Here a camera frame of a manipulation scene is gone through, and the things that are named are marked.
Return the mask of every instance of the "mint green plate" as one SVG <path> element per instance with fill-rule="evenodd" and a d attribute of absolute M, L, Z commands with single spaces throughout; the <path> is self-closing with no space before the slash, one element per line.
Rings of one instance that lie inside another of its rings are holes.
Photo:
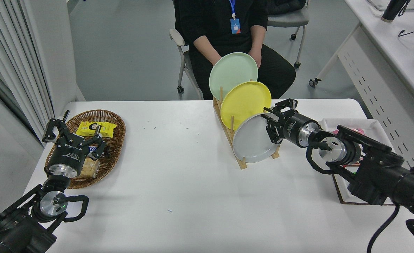
<path fill-rule="evenodd" d="M 223 99 L 235 86 L 251 79 L 257 81 L 259 70 L 255 60 L 247 53 L 229 53 L 221 58 L 210 73 L 210 91 L 217 100 L 221 100 L 220 88 L 223 88 Z"/>

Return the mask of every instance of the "yellow snack package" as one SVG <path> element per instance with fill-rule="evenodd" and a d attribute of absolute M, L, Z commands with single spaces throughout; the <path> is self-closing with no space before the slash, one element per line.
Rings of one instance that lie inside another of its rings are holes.
<path fill-rule="evenodd" d="M 81 122 L 78 126 L 77 134 L 78 136 L 94 136 L 94 132 L 98 125 L 102 125 L 101 134 L 103 137 L 113 137 L 113 130 L 116 125 L 110 122 L 93 122 L 93 121 L 84 121 Z"/>

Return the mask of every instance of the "white box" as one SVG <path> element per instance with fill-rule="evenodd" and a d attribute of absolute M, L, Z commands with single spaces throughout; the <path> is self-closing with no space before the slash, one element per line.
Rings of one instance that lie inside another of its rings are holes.
<path fill-rule="evenodd" d="M 369 138 L 372 138 L 378 142 L 381 142 L 387 146 L 390 146 L 393 149 L 393 146 L 391 145 L 390 140 L 388 139 L 387 134 L 385 133 L 384 129 L 382 128 L 382 125 L 379 123 L 379 121 L 375 119 L 360 119 L 360 118 L 325 118 L 319 122 L 321 125 L 321 128 L 333 132 L 337 129 L 338 125 L 343 125 L 347 128 L 360 128 L 364 131 L 365 135 Z M 358 167 L 346 167 L 347 170 L 351 172 L 356 172 Z M 347 187 L 349 185 L 349 182 L 346 181 L 344 178 L 342 178 L 339 175 L 332 175 L 334 178 L 334 181 L 336 182 L 335 187 L 337 188 L 337 193 L 339 196 L 341 196 L 340 202 L 343 204 L 357 204 L 362 205 L 365 204 L 363 200 L 359 199 L 358 197 L 355 197 L 348 191 Z M 387 199 L 385 200 L 385 204 L 391 204 L 391 200 Z"/>

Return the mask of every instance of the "gray floor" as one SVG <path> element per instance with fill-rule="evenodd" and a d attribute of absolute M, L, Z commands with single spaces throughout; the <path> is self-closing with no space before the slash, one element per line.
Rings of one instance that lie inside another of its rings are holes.
<path fill-rule="evenodd" d="M 312 0 L 301 67 L 282 98 L 353 98 L 363 104 L 341 64 L 315 88 L 315 78 L 358 19 L 343 0 Z M 174 26 L 170 0 L 80 1 L 70 13 L 77 82 L 87 101 L 197 99 L 186 76 L 176 91 L 180 56 L 168 31 Z M 265 44 L 294 63 L 300 45 L 295 28 L 269 27 Z"/>

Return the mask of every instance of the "wicker basket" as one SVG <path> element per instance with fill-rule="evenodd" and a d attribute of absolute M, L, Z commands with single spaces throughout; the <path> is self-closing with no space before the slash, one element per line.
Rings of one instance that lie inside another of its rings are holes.
<path fill-rule="evenodd" d="M 96 178 L 71 178 L 71 184 L 69 189 L 80 189 L 83 187 L 90 186 L 99 182 L 102 178 L 107 176 L 110 171 L 115 167 L 116 162 L 121 154 L 121 148 L 125 136 L 125 124 L 124 121 L 117 114 L 106 111 L 106 110 L 91 110 L 87 112 L 82 112 L 79 115 L 76 115 L 72 119 L 66 122 L 68 129 L 71 133 L 75 133 L 78 129 L 78 126 L 81 122 L 84 121 L 96 121 L 96 122 L 110 122 L 116 124 L 113 137 L 103 137 L 107 145 L 110 146 L 110 156 L 100 158 L 101 165 L 99 166 L 99 171 Z M 52 147 L 51 152 L 47 156 L 46 167 L 51 159 L 51 155 L 54 153 L 55 145 Z"/>

